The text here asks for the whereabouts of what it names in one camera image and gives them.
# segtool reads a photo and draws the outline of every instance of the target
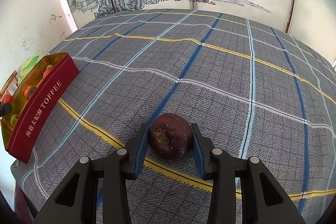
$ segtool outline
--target open cardboard box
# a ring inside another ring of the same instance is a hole
[[[54,68],[42,79],[48,65]],[[53,107],[79,71],[66,52],[43,57],[24,78],[13,94],[12,112],[3,116],[1,131],[6,151],[24,163],[29,161],[36,139]],[[36,90],[27,100],[24,92],[28,86]],[[13,115],[19,115],[15,125]]]

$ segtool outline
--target dark red round vegetable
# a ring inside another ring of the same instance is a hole
[[[176,114],[164,113],[153,122],[148,142],[160,158],[176,160],[191,149],[193,134],[185,119]]]

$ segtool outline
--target green fruit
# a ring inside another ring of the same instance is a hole
[[[10,119],[10,123],[12,124],[13,127],[15,127],[17,120],[19,120],[19,115],[14,114]]]

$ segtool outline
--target wooden chair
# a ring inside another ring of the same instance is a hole
[[[7,79],[5,85],[2,87],[2,89],[0,90],[0,100],[2,98],[2,96],[5,94],[6,90],[8,89],[9,85],[13,82],[17,87],[18,85],[18,79],[16,78],[17,76],[17,72],[16,70],[13,71],[13,73],[11,74],[11,76]]]

